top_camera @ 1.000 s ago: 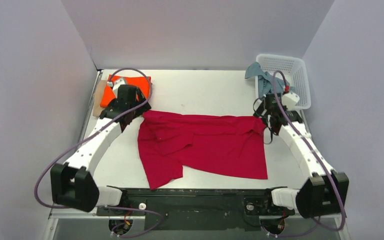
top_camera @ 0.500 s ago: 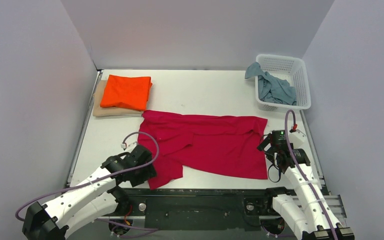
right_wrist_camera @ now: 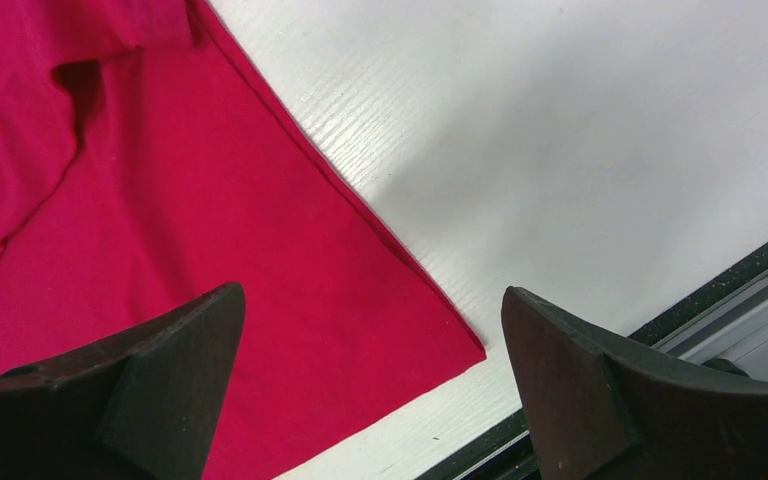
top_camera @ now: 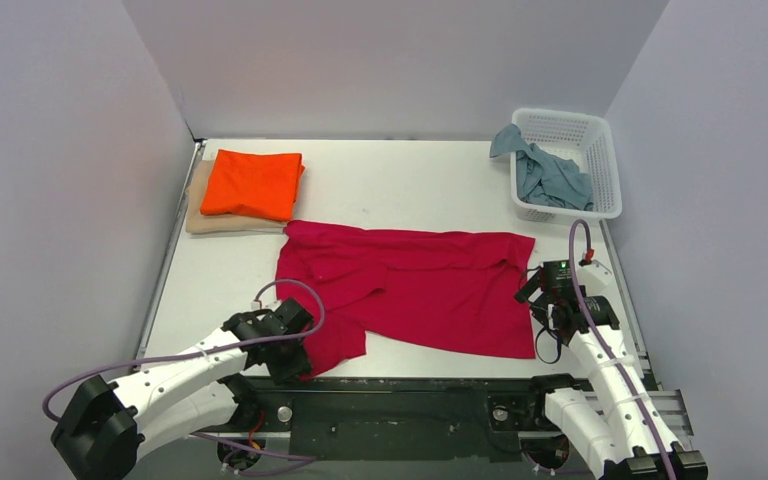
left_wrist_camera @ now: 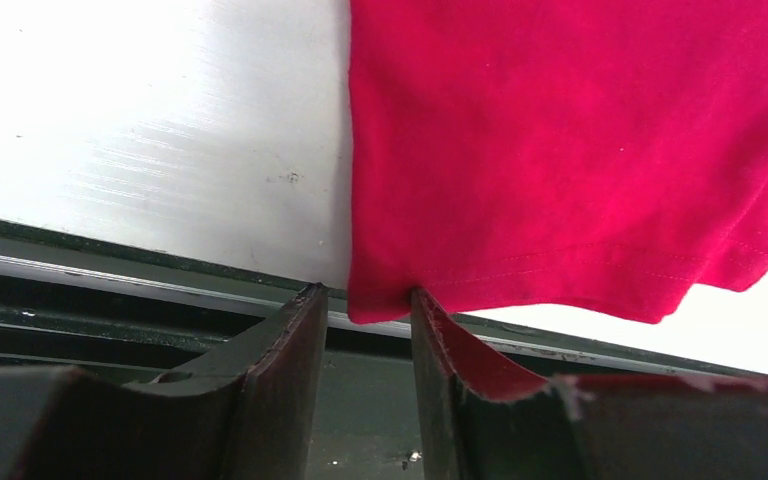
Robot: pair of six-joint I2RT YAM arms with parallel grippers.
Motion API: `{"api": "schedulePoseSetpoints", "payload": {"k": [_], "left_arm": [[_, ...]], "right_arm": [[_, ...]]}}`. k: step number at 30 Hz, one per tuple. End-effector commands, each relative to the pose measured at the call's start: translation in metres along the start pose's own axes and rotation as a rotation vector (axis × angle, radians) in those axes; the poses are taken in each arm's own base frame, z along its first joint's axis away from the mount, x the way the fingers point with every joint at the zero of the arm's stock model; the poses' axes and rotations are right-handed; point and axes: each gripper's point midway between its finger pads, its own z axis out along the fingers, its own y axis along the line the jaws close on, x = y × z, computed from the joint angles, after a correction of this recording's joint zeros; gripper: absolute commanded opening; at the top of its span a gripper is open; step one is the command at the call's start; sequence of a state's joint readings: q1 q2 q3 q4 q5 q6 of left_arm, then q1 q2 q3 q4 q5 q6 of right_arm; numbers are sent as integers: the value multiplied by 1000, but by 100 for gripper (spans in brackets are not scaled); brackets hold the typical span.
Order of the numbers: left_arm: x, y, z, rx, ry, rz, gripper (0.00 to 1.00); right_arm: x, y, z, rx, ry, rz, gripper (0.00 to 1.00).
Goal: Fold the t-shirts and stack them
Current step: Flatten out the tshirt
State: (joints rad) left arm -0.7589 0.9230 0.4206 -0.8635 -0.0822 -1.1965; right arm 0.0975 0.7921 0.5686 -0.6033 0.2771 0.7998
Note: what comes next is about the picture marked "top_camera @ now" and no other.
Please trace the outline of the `red t shirt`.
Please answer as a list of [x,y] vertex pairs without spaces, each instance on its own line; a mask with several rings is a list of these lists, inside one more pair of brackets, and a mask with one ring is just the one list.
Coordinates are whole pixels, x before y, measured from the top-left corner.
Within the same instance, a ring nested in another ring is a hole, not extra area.
[[313,375],[365,355],[366,336],[449,352],[532,360],[532,321],[514,295],[535,247],[506,232],[425,232],[292,221],[279,298],[325,325],[304,347]]

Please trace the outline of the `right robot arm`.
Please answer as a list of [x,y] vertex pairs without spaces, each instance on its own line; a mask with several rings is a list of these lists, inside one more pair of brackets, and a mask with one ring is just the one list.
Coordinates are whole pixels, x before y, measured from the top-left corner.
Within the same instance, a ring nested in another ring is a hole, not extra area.
[[637,378],[619,320],[603,296],[576,281],[578,265],[545,262],[515,295],[582,367],[598,404],[570,375],[535,378],[525,402],[529,422],[557,427],[597,479],[705,479],[701,452],[683,446]]

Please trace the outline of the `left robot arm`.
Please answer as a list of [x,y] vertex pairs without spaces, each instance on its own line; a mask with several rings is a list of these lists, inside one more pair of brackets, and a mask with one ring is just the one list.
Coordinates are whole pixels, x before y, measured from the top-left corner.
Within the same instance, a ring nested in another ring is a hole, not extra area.
[[266,408],[243,375],[264,366],[275,384],[310,373],[302,344],[313,315],[294,299],[232,315],[178,355],[75,390],[51,442],[78,479],[122,479],[147,454],[205,428],[255,426]]

